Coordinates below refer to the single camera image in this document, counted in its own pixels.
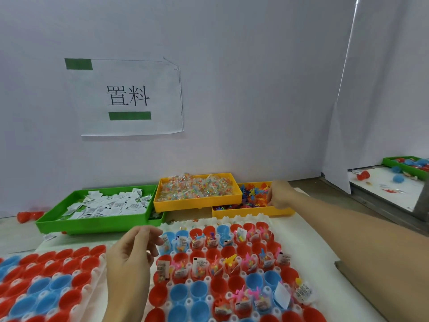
person's left hand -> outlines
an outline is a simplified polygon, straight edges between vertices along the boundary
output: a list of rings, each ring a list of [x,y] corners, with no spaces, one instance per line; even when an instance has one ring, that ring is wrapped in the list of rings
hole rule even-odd
[[[164,242],[153,226],[130,229],[107,252],[108,303],[103,322],[140,322],[143,317],[156,245]]]

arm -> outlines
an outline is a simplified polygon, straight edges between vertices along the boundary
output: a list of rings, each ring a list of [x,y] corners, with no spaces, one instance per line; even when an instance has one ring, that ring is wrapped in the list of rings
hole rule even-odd
[[[340,208],[274,181],[268,201],[292,207],[361,280],[396,307],[404,320],[429,316],[429,239],[404,227]]]
[[[141,322],[145,311],[155,245],[164,242],[152,226],[130,229],[107,252],[107,308],[103,322]]]

white tabletop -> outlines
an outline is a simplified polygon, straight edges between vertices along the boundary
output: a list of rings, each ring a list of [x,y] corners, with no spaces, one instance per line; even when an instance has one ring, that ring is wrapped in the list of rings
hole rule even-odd
[[[412,212],[417,203],[420,193],[422,192],[424,182],[421,180],[414,180],[409,177],[405,177],[405,181],[402,183],[395,183],[393,173],[388,167],[378,167],[368,169],[370,178],[363,181],[357,179],[357,175],[351,172],[348,173],[350,183],[353,183],[362,189],[365,189],[374,195],[377,195],[391,203],[398,205],[406,211]],[[381,188],[387,186],[389,189],[399,189],[405,193],[389,193]]]
[[[208,215],[210,208],[201,210]],[[370,303],[336,269],[334,262],[339,258],[318,233],[298,214],[286,218],[273,218],[277,231],[284,231],[287,245],[294,251],[294,259],[300,267],[300,273],[311,276],[310,281],[318,296],[323,311],[329,312],[328,321],[332,322],[385,322]],[[37,251],[47,251],[64,245],[93,243],[114,243],[123,233],[68,236],[56,233],[56,238],[43,242]],[[100,322],[107,306],[107,284],[105,274],[96,288],[83,321]]]

sign with chinese characters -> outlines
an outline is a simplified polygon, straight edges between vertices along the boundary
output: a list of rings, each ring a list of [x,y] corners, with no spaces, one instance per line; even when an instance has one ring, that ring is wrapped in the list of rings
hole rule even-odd
[[[183,131],[180,69],[169,61],[65,59],[83,136]]]

chinese character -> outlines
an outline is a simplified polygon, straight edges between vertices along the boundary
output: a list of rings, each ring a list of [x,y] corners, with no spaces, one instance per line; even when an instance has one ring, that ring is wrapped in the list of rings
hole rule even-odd
[[[107,92],[111,97],[111,104],[108,105],[128,105],[124,101],[124,94],[126,93],[124,86],[122,87],[109,87],[107,86]]]
[[[145,86],[143,86],[143,90],[141,90],[140,88],[136,88],[134,86],[132,87],[132,89],[129,88],[129,90],[130,90],[130,93],[132,93],[131,101],[134,100],[134,106],[137,106],[136,100],[145,100],[145,106],[147,106],[146,100],[148,100],[150,98],[146,97],[146,87]]]

